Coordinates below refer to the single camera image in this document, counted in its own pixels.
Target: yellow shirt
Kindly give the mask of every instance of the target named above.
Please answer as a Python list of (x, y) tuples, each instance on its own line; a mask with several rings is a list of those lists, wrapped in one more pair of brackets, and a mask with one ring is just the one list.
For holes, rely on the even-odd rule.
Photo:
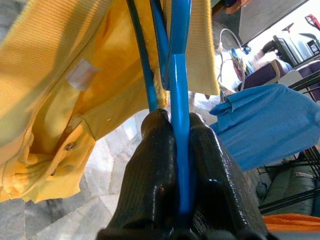
[[(135, 4), (165, 107), (149, 0)], [(189, 89), (218, 94), (209, 0), (192, 2), (186, 55)], [(95, 141), (146, 108), (125, 0), (29, 0), (0, 46), (0, 201), (78, 193)]]

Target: white tag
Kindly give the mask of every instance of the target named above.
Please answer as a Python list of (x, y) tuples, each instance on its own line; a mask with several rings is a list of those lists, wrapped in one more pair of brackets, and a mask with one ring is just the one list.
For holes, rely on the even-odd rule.
[(74, 69), (69, 72), (65, 80), (75, 89), (84, 91), (89, 88), (97, 72), (99, 72), (99, 69), (83, 58)]

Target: blue towel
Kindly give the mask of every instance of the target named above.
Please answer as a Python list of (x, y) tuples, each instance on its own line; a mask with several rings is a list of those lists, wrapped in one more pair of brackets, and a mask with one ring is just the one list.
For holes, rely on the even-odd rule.
[(210, 127), (243, 171), (271, 164), (317, 144), (320, 106), (281, 84), (249, 88), (210, 111)]

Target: blue hanger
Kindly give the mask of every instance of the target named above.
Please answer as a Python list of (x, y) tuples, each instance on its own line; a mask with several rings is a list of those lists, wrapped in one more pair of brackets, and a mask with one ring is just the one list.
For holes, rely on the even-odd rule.
[[(139, 47), (149, 110), (153, 111), (156, 109), (153, 102), (156, 92), (154, 88), (150, 87), (154, 85), (148, 52), (134, 1), (127, 0), (127, 4)], [(170, 91), (171, 124), (177, 147), (177, 179), (180, 197), (179, 215), (183, 218), (190, 214), (192, 208), (188, 154), (190, 121), (186, 65), (191, 0), (172, 0), (169, 39), (160, 0), (150, 0), (150, 4), (157, 42), (161, 82), (163, 88)]]

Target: wall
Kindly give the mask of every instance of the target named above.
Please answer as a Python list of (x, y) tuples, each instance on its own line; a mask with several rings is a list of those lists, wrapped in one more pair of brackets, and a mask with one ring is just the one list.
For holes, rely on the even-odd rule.
[(247, 43), (307, 0), (252, 0), (241, 10), (239, 36)]

